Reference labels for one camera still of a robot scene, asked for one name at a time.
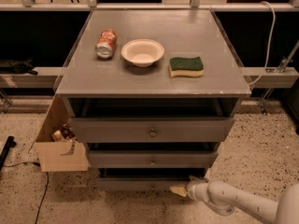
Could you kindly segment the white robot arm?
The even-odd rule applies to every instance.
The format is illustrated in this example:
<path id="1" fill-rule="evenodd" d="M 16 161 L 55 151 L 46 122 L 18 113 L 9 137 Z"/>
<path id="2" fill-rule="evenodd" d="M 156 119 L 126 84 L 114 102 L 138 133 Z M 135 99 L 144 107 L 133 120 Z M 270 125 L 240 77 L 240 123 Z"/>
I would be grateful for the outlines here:
<path id="1" fill-rule="evenodd" d="M 208 181 L 194 176 L 186 184 L 171 186 L 170 191 L 202 202 L 224 217 L 230 216 L 238 208 L 263 224 L 299 224 L 299 184 L 288 187 L 278 202 L 223 181 Z"/>

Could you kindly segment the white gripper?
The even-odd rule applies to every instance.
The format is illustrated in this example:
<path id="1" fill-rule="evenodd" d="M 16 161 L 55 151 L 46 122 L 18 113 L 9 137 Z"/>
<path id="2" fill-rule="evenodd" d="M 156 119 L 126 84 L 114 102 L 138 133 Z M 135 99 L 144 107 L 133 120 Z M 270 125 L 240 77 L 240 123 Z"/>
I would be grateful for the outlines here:
<path id="1" fill-rule="evenodd" d="M 184 184 L 177 184 L 171 186 L 170 191 L 181 197 L 186 197 L 188 195 L 194 201 L 208 202 L 207 179 L 194 175 L 189 175 L 189 179 L 191 182 L 187 185 L 187 188 Z"/>

